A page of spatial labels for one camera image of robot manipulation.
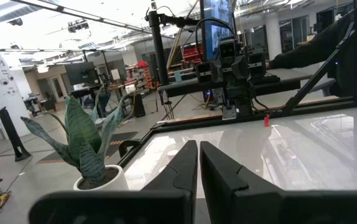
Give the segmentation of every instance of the black metal pole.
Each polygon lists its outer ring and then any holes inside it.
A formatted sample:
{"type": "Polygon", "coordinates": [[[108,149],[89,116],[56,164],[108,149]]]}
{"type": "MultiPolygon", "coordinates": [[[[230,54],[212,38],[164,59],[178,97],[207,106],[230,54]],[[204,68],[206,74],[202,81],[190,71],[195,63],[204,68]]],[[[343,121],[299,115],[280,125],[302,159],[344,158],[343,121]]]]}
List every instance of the black metal pole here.
{"type": "Polygon", "coordinates": [[[85,61],[88,62],[88,61],[87,61],[87,56],[86,56],[86,51],[85,51],[85,50],[83,50],[83,56],[85,57],[85,61]]]}
{"type": "Polygon", "coordinates": [[[163,41],[162,41],[162,36],[160,35],[159,15],[156,11],[151,11],[148,13],[148,18],[149,18],[149,27],[151,27],[152,37],[154,40],[156,61],[158,64],[158,69],[159,69],[159,72],[158,72],[159,73],[159,81],[162,86],[168,85],[169,78],[167,76],[164,45],[163,45],[163,41]]]}
{"type": "Polygon", "coordinates": [[[343,40],[336,46],[336,50],[329,56],[325,63],[318,69],[318,71],[308,80],[308,82],[296,93],[295,96],[291,97],[286,103],[285,107],[282,108],[282,112],[288,114],[302,101],[302,99],[310,93],[310,90],[321,80],[321,78],[331,69],[332,65],[335,63],[336,59],[341,55],[341,53],[346,49],[349,44],[354,43],[354,32],[353,31],[354,22],[350,23],[346,35],[343,40]]]}
{"type": "Polygon", "coordinates": [[[101,51],[103,53],[103,57],[104,57],[104,63],[105,63],[105,67],[106,67],[106,72],[109,76],[111,76],[111,71],[109,70],[109,67],[108,67],[108,62],[106,61],[106,57],[105,57],[105,53],[104,53],[104,50],[101,51]]]}

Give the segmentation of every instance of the snake plant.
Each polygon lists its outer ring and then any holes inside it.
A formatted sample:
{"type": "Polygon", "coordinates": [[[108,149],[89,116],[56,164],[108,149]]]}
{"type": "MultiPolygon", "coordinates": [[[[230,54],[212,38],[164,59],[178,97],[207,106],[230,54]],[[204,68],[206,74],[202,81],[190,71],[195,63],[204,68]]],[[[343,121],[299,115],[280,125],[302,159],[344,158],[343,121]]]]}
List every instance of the snake plant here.
{"type": "Polygon", "coordinates": [[[57,116],[50,115],[64,128],[67,134],[67,145],[51,138],[36,121],[25,117],[21,117],[21,120],[32,134],[49,143],[67,164],[75,166],[84,179],[101,183],[105,176],[105,152],[114,130],[122,120],[122,105],[125,98],[121,99],[118,107],[104,120],[101,135],[99,135],[95,125],[96,107],[88,115],[74,97],[66,97],[65,125],[57,116]]]}

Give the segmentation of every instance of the black metal frame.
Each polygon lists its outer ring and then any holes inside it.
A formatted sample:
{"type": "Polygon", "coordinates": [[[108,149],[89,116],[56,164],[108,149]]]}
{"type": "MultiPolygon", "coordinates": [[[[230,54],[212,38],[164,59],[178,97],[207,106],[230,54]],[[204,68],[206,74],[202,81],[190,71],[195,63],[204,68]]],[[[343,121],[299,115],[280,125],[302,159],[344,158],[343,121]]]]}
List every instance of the black metal frame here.
{"type": "MultiPolygon", "coordinates": [[[[357,9],[357,0],[354,1],[355,8],[357,9]]],[[[357,10],[355,13],[355,27],[357,29],[357,10]]],[[[334,100],[324,100],[313,103],[304,103],[301,105],[297,105],[293,108],[293,110],[288,113],[277,113],[274,118],[281,118],[286,116],[296,116],[301,114],[309,114],[309,113],[317,113],[324,111],[332,111],[332,110],[342,110],[346,108],[354,108],[357,107],[357,32],[355,33],[355,95],[354,97],[342,97],[334,100]]],[[[139,144],[136,147],[133,147],[130,151],[126,151],[125,155],[118,162],[118,165],[121,167],[126,166],[129,161],[141,150],[141,148],[147,143],[148,140],[154,135],[158,133],[166,133],[171,131],[180,131],[186,129],[197,128],[205,128],[210,126],[219,126],[226,124],[235,124],[242,123],[247,121],[256,121],[263,120],[263,115],[255,115],[250,117],[237,118],[232,120],[223,121],[221,116],[207,117],[207,118],[199,118],[188,121],[177,121],[173,123],[157,123],[151,130],[140,140],[139,144]]]]}

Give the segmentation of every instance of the white table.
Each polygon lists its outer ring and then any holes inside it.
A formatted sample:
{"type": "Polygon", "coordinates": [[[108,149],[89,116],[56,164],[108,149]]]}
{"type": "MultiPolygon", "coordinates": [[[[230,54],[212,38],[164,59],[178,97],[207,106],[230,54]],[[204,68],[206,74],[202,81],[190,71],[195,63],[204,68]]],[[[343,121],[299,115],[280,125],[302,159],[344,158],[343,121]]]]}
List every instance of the white table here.
{"type": "MultiPolygon", "coordinates": [[[[357,190],[357,108],[272,119],[270,128],[253,121],[155,134],[124,168],[129,188],[143,188],[191,139],[282,189],[357,190]]],[[[200,173],[197,198],[205,198],[200,173]]]]}

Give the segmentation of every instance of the ceiling light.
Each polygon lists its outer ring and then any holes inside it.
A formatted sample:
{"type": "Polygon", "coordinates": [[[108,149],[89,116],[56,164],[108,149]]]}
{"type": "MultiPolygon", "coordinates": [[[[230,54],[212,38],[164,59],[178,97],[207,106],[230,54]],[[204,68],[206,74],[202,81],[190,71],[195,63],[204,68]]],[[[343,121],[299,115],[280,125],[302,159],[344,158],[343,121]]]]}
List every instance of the ceiling light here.
{"type": "Polygon", "coordinates": [[[6,49],[6,52],[38,52],[37,49],[6,49]]]}
{"type": "Polygon", "coordinates": [[[94,20],[100,20],[101,19],[98,16],[93,16],[91,14],[87,14],[87,13],[84,13],[84,12],[76,11],[76,10],[73,10],[73,9],[66,9],[65,8],[62,11],[66,12],[66,13],[73,14],[74,16],[78,16],[78,17],[85,17],[85,18],[94,19],[94,20]]]}
{"type": "Polygon", "coordinates": [[[49,71],[49,68],[45,65],[39,65],[37,67],[37,72],[39,73],[45,73],[45,72],[48,72],[49,71]]]}
{"type": "Polygon", "coordinates": [[[31,4],[31,5],[38,5],[38,6],[46,7],[49,9],[57,9],[58,8],[58,6],[48,3],[48,2],[44,2],[44,1],[37,1],[37,0],[22,0],[22,1],[25,3],[31,4]]]}

